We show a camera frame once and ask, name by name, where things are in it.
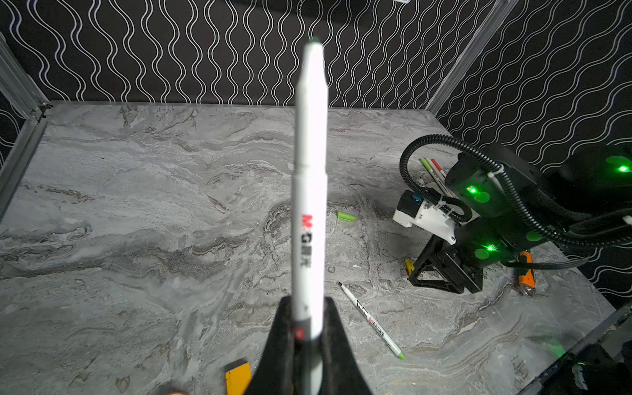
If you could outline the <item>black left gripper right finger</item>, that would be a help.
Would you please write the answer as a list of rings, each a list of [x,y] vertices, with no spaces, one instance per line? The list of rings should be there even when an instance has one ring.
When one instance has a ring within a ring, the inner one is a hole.
[[[320,394],[372,394],[356,363],[337,306],[331,297],[324,298],[321,345],[323,380]]]

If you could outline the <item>white pen green tip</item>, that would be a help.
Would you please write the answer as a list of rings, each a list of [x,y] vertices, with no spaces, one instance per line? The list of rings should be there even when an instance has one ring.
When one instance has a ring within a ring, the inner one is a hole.
[[[291,178],[291,322],[297,394],[319,393],[323,358],[324,267],[328,194],[329,89],[324,46],[304,46],[295,94],[294,169]]]

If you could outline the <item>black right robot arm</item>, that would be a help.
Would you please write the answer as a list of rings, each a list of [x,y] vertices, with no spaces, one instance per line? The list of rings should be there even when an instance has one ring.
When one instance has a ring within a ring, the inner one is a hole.
[[[411,156],[429,145],[459,151],[444,180],[446,194],[418,184],[408,169]],[[576,152],[543,173],[499,143],[477,148],[432,134],[410,143],[398,167],[407,189],[393,218],[431,234],[408,272],[416,287],[477,293],[485,269],[499,263],[514,268],[519,289],[531,294],[534,271],[583,264],[582,259],[538,263],[533,248],[546,242],[603,248],[631,241],[628,145]]]

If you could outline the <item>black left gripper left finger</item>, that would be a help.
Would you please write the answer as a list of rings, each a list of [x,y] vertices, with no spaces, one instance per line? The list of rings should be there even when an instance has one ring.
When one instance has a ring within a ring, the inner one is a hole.
[[[291,298],[285,296],[280,300],[258,368],[245,394],[294,394],[294,353]]]

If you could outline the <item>yellow pen cap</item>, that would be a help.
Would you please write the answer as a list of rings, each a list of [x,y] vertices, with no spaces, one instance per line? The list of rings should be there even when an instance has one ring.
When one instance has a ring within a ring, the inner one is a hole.
[[[414,271],[414,261],[411,259],[406,259],[405,260],[405,268],[406,268],[406,272],[408,276],[411,276],[411,274]]]

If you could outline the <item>white pen red cap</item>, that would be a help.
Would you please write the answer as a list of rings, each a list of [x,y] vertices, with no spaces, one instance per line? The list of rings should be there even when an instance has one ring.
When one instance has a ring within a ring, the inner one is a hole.
[[[442,180],[445,180],[445,173],[443,169],[440,167],[439,163],[435,159],[431,159],[431,163],[434,166],[434,169],[438,173],[439,177],[441,177]]]

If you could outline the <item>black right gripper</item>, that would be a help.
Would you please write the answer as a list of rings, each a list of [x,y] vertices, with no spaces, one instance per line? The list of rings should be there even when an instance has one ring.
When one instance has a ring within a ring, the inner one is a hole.
[[[408,281],[415,287],[429,288],[454,294],[483,290],[484,269],[492,265],[491,254],[484,249],[485,259],[477,249],[449,245],[433,235],[412,265]]]

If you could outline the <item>white pen yellow tip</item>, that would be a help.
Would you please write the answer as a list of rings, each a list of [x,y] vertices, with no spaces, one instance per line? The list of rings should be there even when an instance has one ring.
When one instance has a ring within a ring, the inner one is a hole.
[[[441,191],[441,193],[444,194],[444,196],[450,197],[449,190],[447,190],[446,187],[442,184],[442,182],[439,179],[439,176],[437,176],[437,174],[434,172],[433,168],[431,167],[427,159],[421,158],[420,162],[424,166],[426,171],[429,173],[431,178],[434,180],[436,185],[439,187],[439,190]]]

